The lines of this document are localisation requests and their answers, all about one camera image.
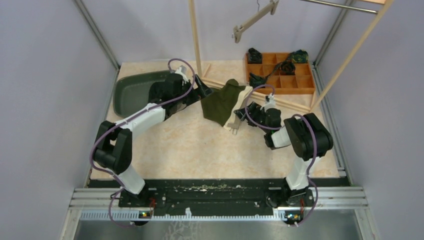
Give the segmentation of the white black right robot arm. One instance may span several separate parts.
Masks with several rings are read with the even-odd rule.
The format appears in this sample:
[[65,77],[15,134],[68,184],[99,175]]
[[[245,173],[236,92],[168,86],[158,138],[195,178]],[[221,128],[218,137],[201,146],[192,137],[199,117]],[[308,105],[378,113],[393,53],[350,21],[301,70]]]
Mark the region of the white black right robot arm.
[[271,150],[292,147],[294,165],[283,179],[281,189],[271,190],[266,200],[272,207],[298,204],[309,193],[313,165],[334,146],[330,132],[314,113],[295,114],[282,119],[279,109],[260,106],[256,102],[235,113],[250,126],[259,127],[265,132],[265,144]]

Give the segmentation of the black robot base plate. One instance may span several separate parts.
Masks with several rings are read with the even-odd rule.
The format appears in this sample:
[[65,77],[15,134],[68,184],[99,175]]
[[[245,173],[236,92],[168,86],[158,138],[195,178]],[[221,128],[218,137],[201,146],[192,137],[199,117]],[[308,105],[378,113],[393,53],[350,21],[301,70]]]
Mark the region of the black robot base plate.
[[347,178],[314,178],[305,198],[294,205],[268,205],[266,196],[270,191],[279,191],[283,186],[282,178],[272,179],[188,179],[146,181],[149,188],[148,200],[140,200],[123,191],[117,197],[118,206],[148,207],[149,211],[139,214],[141,219],[151,217],[174,217],[191,214],[195,217],[254,217],[270,216],[278,207],[293,207],[300,211],[313,206],[319,187],[318,198],[324,198],[323,187],[335,189],[348,187]]

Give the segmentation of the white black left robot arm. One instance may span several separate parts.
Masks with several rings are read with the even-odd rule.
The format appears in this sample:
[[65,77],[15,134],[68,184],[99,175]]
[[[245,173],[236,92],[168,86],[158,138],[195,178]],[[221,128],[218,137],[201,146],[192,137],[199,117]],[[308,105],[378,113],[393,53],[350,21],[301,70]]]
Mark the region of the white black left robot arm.
[[148,92],[148,103],[136,113],[116,122],[105,120],[99,126],[89,161],[98,171],[111,174],[130,200],[138,207],[149,203],[145,180],[132,166],[133,141],[149,128],[169,119],[197,101],[211,95],[198,75],[193,81],[183,73],[170,73],[164,81],[154,82]]

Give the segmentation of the green underwear with cream waistband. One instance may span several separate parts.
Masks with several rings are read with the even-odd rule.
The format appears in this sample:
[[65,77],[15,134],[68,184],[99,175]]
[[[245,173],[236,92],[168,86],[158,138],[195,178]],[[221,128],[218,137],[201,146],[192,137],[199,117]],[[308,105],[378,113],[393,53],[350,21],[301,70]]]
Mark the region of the green underwear with cream waistband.
[[253,87],[229,79],[221,89],[201,100],[203,117],[228,131],[237,129],[236,121],[239,119],[234,111],[246,104],[246,98],[252,91]]

